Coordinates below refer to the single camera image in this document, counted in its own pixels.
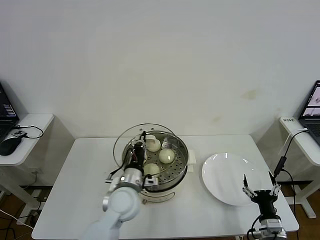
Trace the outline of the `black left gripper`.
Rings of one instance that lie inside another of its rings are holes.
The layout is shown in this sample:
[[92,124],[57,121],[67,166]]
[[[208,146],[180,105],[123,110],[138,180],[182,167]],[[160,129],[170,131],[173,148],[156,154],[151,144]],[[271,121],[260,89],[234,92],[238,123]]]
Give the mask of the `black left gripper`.
[[146,145],[146,131],[142,134],[136,135],[127,144],[127,150],[129,151],[128,163],[129,168],[134,168],[139,171],[144,170],[144,162],[147,158],[147,145]]

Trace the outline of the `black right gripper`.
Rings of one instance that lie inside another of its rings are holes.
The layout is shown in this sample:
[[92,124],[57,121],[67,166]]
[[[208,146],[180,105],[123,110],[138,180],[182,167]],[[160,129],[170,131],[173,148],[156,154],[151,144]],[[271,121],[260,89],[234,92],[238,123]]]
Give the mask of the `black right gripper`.
[[243,175],[243,187],[242,191],[251,199],[252,202],[258,204],[260,211],[259,221],[268,219],[278,219],[276,214],[274,203],[278,200],[278,194],[281,189],[281,185],[277,183],[276,178],[272,173],[268,172],[272,189],[270,190],[255,190],[249,188],[247,177]]

